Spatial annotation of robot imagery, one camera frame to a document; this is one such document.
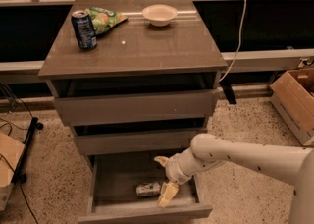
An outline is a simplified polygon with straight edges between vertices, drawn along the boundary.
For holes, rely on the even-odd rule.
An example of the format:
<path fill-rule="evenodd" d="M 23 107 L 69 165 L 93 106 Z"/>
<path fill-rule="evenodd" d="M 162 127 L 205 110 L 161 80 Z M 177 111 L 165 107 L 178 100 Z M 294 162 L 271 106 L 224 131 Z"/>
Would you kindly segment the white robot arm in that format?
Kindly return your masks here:
<path fill-rule="evenodd" d="M 192 176 L 228 161 L 294 186 L 288 224 L 314 224 L 313 148 L 230 142 L 199 134 L 184 152 L 170 158 L 157 156 L 155 161 L 165 168 L 168 178 L 159 207 L 168 206 L 179 186 Z"/>

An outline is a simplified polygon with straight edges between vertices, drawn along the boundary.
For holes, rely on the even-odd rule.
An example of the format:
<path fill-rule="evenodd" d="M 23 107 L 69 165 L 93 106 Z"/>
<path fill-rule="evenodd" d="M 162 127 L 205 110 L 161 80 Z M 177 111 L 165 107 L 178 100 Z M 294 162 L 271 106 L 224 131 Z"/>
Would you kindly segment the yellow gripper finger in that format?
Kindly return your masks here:
<path fill-rule="evenodd" d="M 164 183 L 158 198 L 157 206 L 165 208 L 179 191 L 179 185 L 173 182 Z"/>
<path fill-rule="evenodd" d="M 162 167 L 166 167 L 168 164 L 169 158 L 165 156 L 156 156 L 154 160 L 158 162 Z"/>

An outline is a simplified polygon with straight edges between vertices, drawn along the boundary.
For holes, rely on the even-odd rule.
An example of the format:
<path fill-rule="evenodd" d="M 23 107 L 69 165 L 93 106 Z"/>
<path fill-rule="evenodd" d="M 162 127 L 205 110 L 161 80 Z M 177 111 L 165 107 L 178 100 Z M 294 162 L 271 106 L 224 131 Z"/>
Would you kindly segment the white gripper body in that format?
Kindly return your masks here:
<path fill-rule="evenodd" d="M 167 160 L 165 172 L 169 181 L 178 185 L 183 185 L 191 179 L 191 177 L 185 174 L 180 167 L 178 154 L 173 155 Z"/>

